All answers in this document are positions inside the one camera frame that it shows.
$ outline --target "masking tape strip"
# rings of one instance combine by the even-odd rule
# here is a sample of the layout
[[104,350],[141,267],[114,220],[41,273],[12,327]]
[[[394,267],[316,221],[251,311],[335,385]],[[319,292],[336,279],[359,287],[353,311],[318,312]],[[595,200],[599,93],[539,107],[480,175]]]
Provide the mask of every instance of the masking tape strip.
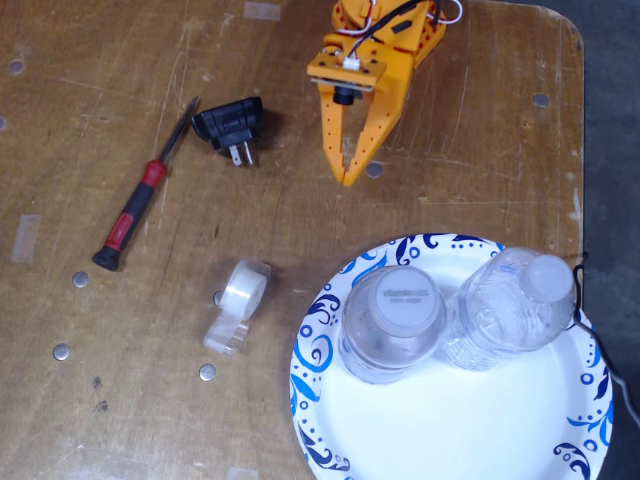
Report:
[[244,2],[244,17],[279,22],[280,5],[274,3]]
[[14,263],[31,263],[36,253],[36,242],[42,215],[21,215],[16,241],[13,244],[11,261]]
[[227,480],[258,480],[258,471],[231,467],[227,472]]

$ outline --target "plate rim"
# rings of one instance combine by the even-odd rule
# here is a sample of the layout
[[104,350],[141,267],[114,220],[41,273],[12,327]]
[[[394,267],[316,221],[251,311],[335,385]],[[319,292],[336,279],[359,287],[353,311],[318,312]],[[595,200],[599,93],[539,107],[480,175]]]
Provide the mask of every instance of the plate rim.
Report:
[[[379,258],[378,252],[383,248],[386,248],[385,254],[382,258]],[[390,248],[391,253],[394,254],[392,258],[388,258]],[[449,254],[455,252],[455,256],[462,255],[475,258],[480,256],[475,252],[482,250],[482,255],[484,256],[487,256],[485,252],[489,252],[489,255],[487,256],[488,261],[491,257],[497,255],[505,248],[506,247],[501,243],[471,235],[455,233],[424,233],[409,235],[383,243],[382,245],[374,247],[357,256],[338,273],[336,273],[323,287],[323,290],[321,290],[315,297],[311,307],[302,320],[301,326],[296,335],[295,346],[289,367],[292,421],[300,447],[302,448],[307,462],[317,479],[362,480],[353,478],[349,475],[351,464],[347,458],[341,458],[338,454],[334,455],[330,448],[326,448],[325,445],[321,446],[320,443],[322,442],[322,438],[316,437],[317,440],[312,438],[315,433],[313,428],[305,432],[305,427],[303,427],[301,423],[306,424],[306,419],[298,422],[296,421],[297,414],[301,410],[306,410],[306,408],[309,408],[310,404],[318,402],[320,399],[321,388],[318,387],[320,383],[316,384],[314,377],[313,386],[308,385],[306,379],[309,374],[317,374],[319,376],[319,374],[329,367],[333,356],[338,355],[337,348],[332,347],[331,339],[327,335],[318,335],[313,340],[313,342],[315,342],[316,340],[321,339],[328,342],[328,350],[324,353],[321,348],[314,348],[311,352],[306,352],[309,355],[305,358],[303,351],[305,348],[308,349],[309,347],[305,347],[304,345],[302,348],[300,347],[300,342],[303,341],[304,344],[304,340],[309,338],[313,333],[313,328],[308,324],[311,321],[314,321],[315,324],[319,322],[323,326],[324,330],[327,328],[333,328],[334,322],[335,325],[338,324],[335,312],[339,311],[341,307],[340,300],[331,294],[332,282],[341,275],[353,275],[358,273],[353,280],[353,285],[355,285],[362,277],[375,269],[382,268],[384,266],[409,265],[412,260],[427,252],[430,252],[428,253],[429,255],[435,254],[440,256],[441,252],[447,251]],[[581,318],[587,326],[593,328],[582,311]],[[572,321],[566,331],[571,331],[574,326],[575,325]],[[574,336],[574,341],[577,338],[575,337],[576,331],[580,331],[580,329],[576,329],[571,333],[571,335]],[[575,418],[567,417],[567,421],[571,426],[576,429],[580,429],[580,442],[563,442],[557,445],[553,449],[553,452],[550,452],[553,453],[553,455],[550,455],[550,461],[554,456],[560,456],[560,458],[567,463],[568,473],[565,477],[567,480],[570,478],[579,479],[581,476],[583,480],[597,478],[608,452],[609,439],[613,431],[613,390],[611,378],[597,344],[595,344],[593,350],[593,360],[589,363],[589,359],[587,359],[588,366],[583,367],[583,370],[587,371],[581,374],[580,381],[585,387],[590,387],[592,385],[595,386],[597,383],[596,397],[591,401],[595,402],[596,400],[604,399],[605,401],[608,401],[609,408],[604,411],[604,413],[602,413],[601,410],[598,410],[598,412],[601,412],[599,413],[599,418],[592,418],[592,416],[589,415],[589,421],[583,420],[582,416],[576,416]],[[600,362],[602,362],[602,365],[604,365],[605,368],[603,370],[602,378],[596,382],[595,375],[590,373],[588,370],[596,367]],[[300,376],[301,371],[304,371],[302,378]]]

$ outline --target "bottle cap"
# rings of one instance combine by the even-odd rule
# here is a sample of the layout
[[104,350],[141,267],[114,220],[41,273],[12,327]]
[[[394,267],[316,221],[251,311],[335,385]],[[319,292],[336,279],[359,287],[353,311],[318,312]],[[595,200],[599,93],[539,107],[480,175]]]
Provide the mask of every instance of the bottle cap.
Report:
[[390,270],[373,293],[372,317],[378,327],[396,337],[413,337],[433,323],[440,295],[429,275],[415,267]]
[[560,301],[569,294],[572,287],[571,268],[554,255],[535,257],[520,277],[520,288],[540,303]]
[[250,258],[238,262],[220,299],[222,312],[204,336],[205,346],[233,355],[242,346],[253,312],[267,288],[271,267]]

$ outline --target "orange robotic arm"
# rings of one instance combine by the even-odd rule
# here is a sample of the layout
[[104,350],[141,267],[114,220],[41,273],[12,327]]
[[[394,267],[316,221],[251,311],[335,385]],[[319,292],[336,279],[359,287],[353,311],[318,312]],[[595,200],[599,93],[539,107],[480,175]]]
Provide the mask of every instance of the orange robotic arm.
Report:
[[[439,10],[437,0],[340,0],[333,7],[336,33],[324,37],[307,74],[320,91],[325,154],[345,186],[353,185],[402,116],[414,69],[444,36],[446,19],[432,20]],[[344,107],[363,92],[372,102],[347,169]]]

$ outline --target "black cable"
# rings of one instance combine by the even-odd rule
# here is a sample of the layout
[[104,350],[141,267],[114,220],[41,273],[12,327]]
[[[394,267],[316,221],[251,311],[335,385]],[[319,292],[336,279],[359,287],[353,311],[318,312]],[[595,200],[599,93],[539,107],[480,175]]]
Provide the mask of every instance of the black cable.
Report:
[[[384,17],[378,20],[374,25],[372,25],[371,28],[367,30],[367,33],[364,36],[360,37],[358,41],[353,44],[353,48],[347,56],[350,57],[351,55],[353,55],[360,45],[362,45],[366,40],[369,40],[371,37],[373,37],[378,30],[387,26],[391,20],[411,11],[417,4],[424,1],[426,0],[409,0],[408,2],[405,2],[402,5],[391,10]],[[438,7],[440,7],[440,0],[437,0],[436,3]]]
[[584,274],[584,262],[587,260],[587,257],[588,254],[585,252],[582,257],[583,263],[576,265],[576,267],[573,269],[573,281],[576,285],[576,308],[573,311],[573,323],[574,325],[585,331],[588,335],[593,337],[593,339],[595,340],[596,347],[600,349],[600,355],[602,356],[604,363],[609,369],[609,375],[618,385],[620,385],[620,389],[622,390],[622,398],[624,400],[625,406],[627,407],[629,415],[631,415],[633,421],[636,423],[638,428],[640,428],[640,414],[638,414],[638,409],[633,403],[633,398],[631,397],[627,382],[625,382],[624,378],[622,378],[616,370],[613,362],[607,354],[607,351],[604,349],[604,346],[602,345],[602,341],[600,340],[598,334],[587,327],[584,323],[582,323],[582,317],[580,315],[580,310],[582,308],[582,288],[580,286],[580,280],[578,280],[578,273],[580,272],[580,270],[582,270]]
[[436,1],[436,13],[433,14],[433,22],[431,23],[433,28],[436,28],[438,26],[438,22],[440,22],[440,14],[442,14],[442,0],[435,0],[435,1]]

